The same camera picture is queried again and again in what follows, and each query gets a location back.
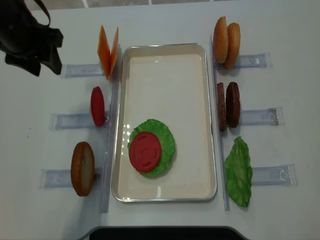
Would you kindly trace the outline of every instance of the lettuce leaf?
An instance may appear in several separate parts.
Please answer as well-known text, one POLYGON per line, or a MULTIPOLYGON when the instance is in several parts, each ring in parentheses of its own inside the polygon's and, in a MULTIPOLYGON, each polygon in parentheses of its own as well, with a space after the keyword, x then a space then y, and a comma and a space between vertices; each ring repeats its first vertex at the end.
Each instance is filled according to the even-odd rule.
POLYGON ((224 162, 226 191, 241 207, 248 207, 251 197, 252 167, 248 145, 238 136, 224 162))
POLYGON ((130 145, 132 144, 137 134, 141 132, 149 132, 155 134, 158 137, 161 144, 161 158, 157 166, 151 171, 139 172, 143 176, 153 177, 162 173, 169 167, 171 163, 171 158, 173 157, 176 151, 175 139, 172 133, 170 132, 169 128, 163 122, 158 121, 156 119, 148 119, 132 131, 127 146, 128 149, 130 149, 130 145))

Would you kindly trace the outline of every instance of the bun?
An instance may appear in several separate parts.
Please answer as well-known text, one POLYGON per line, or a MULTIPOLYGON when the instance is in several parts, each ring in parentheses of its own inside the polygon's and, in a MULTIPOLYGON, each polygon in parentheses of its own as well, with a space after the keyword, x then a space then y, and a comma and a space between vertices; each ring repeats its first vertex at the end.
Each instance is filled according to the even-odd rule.
POLYGON ((229 127, 236 128, 240 119, 240 95, 236 82, 230 82, 225 97, 226 122, 229 127))
POLYGON ((213 32, 213 55, 219 64, 223 64, 226 61, 228 44, 226 17, 222 16, 216 22, 213 32))
POLYGON ((240 27, 239 24, 233 22, 231 23, 228 28, 228 55, 225 60, 225 67, 227 69, 233 69, 239 54, 240 48, 240 27))
POLYGON ((94 182, 95 157, 89 143, 79 142, 73 151, 71 183, 80 197, 88 196, 94 182))
POLYGON ((224 84, 220 82, 216 85, 216 87, 218 92, 219 127, 220 131, 224 131, 227 128, 224 84))

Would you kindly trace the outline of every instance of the white surface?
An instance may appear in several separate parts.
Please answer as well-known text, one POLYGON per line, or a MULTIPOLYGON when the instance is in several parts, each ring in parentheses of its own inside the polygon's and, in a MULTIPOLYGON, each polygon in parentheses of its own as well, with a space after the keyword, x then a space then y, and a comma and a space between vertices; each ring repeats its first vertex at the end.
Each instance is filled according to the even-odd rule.
POLYGON ((225 212, 216 161, 218 189, 209 202, 123 204, 111 195, 109 213, 99 214, 98 192, 80 198, 72 189, 40 190, 40 169, 68 168, 75 144, 88 138, 85 131, 50 132, 50 114, 87 111, 92 88, 102 82, 59 79, 46 67, 37 78, 1 61, 0 239, 76 239, 100 226, 174 225, 229 226, 255 240, 319 239, 319 7, 319 1, 241 0, 51 11, 52 27, 64 34, 61 59, 72 64, 98 62, 101 24, 107 35, 119 26, 123 50, 196 42, 208 51, 220 16, 239 23, 240 53, 271 52, 273 64, 267 80, 261 81, 263 69, 250 78, 248 71, 238 74, 250 89, 240 92, 242 107, 282 106, 285 120, 283 127, 243 133, 252 165, 295 164, 298 186, 252 187, 248 209, 231 202, 225 212))
POLYGON ((123 63, 128 71, 122 72, 121 98, 125 94, 125 99, 120 107, 123 122, 119 123, 113 192, 123 201, 209 199, 216 190, 216 176, 205 52, 196 44, 155 49, 158 55, 136 53, 123 63), (184 49, 193 54, 181 54, 184 49), (176 145, 169 169, 152 179, 133 168, 127 148, 131 131, 147 119, 166 124, 176 145))

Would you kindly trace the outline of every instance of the tray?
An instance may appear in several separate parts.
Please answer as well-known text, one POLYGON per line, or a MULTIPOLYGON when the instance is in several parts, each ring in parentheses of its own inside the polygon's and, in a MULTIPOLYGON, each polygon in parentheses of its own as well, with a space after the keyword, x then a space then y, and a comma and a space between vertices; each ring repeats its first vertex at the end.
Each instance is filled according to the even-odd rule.
POLYGON ((209 200, 216 193, 207 59, 196 43, 130 47, 123 54, 112 193, 122 202, 209 200), (131 165, 131 131, 147 119, 165 123, 176 152, 147 178, 131 165))

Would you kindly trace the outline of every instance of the white table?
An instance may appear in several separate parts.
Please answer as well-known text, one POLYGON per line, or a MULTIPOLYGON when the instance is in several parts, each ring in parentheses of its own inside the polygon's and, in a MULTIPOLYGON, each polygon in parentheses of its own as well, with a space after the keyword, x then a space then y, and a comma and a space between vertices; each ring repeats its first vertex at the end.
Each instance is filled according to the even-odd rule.
MULTIPOLYGON (((285 126, 257 128, 256 134, 243 129, 251 165, 295 164, 298 186, 252 187, 247 210, 231 201, 225 211, 216 151, 218 188, 208 202, 123 204, 111 195, 109 212, 100 214, 99 189, 86 198, 72 188, 39 189, 40 169, 70 168, 75 144, 90 138, 86 130, 50 131, 50 114, 88 111, 92 88, 105 81, 60 79, 46 67, 37 78, 1 61, 0 239, 79 239, 99 227, 175 225, 228 226, 255 240, 319 239, 319 7, 316 1, 241 0, 51 11, 51 26, 64 35, 62 62, 72 64, 98 62, 101 24, 110 41, 119 26, 123 50, 199 43, 210 64, 216 21, 227 16, 227 23, 238 22, 240 53, 271 52, 273 64, 268 81, 258 71, 256 79, 247 71, 235 78, 249 86, 240 92, 242 108, 282 106, 285 120, 285 126)), ((219 82, 232 78, 218 75, 219 82)), ((214 141, 217 149, 216 135, 214 141)))

